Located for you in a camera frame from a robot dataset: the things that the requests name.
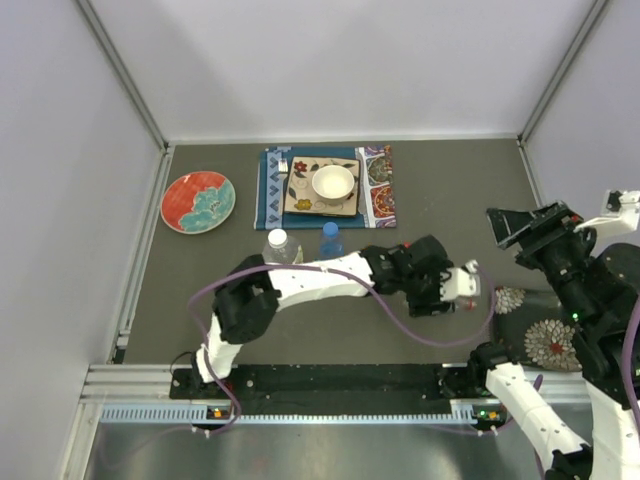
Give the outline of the blue label water bottle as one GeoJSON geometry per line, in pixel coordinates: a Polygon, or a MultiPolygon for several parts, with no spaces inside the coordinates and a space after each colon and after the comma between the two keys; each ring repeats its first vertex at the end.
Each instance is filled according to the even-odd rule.
{"type": "Polygon", "coordinates": [[[335,222],[326,222],[322,227],[322,239],[319,247],[321,260],[339,258],[344,255],[344,243],[339,226],[335,222]]]}

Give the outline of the clear bottle white cap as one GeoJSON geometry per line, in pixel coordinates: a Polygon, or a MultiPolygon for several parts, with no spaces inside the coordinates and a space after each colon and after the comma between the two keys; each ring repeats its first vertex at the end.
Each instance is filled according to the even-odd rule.
{"type": "Polygon", "coordinates": [[[301,242],[283,229],[269,232],[262,257],[266,264],[302,264],[304,255],[301,242]]]}

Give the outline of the clear plastic bottle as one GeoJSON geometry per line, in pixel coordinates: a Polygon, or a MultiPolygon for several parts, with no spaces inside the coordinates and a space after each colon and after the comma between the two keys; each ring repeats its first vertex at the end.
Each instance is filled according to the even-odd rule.
{"type": "Polygon", "coordinates": [[[453,311],[473,311],[477,307],[476,299],[473,297],[457,297],[451,301],[453,311]]]}

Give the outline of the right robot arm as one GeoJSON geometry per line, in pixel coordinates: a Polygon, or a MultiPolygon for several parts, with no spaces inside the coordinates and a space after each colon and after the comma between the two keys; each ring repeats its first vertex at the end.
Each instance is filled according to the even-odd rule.
{"type": "Polygon", "coordinates": [[[485,343],[471,353],[469,388],[502,403],[545,478],[638,478],[639,248],[615,243],[591,254],[598,240],[638,228],[638,192],[610,192],[603,214],[590,220],[563,202],[533,211],[490,208],[487,217],[497,246],[519,246],[516,263],[545,275],[573,324],[593,441],[565,424],[502,346],[485,343]]]}

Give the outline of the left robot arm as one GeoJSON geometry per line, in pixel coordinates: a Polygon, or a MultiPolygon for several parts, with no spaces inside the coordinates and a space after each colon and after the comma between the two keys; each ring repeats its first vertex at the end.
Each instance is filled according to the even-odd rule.
{"type": "Polygon", "coordinates": [[[451,302],[443,297],[442,285],[453,278],[453,267],[432,235],[304,264],[269,264],[251,255],[188,303],[192,308],[204,294],[213,295],[210,329],[192,355],[192,384],[205,396],[220,394],[241,347],[264,335],[278,312],[299,304],[401,292],[412,316],[443,313],[451,302]]]}

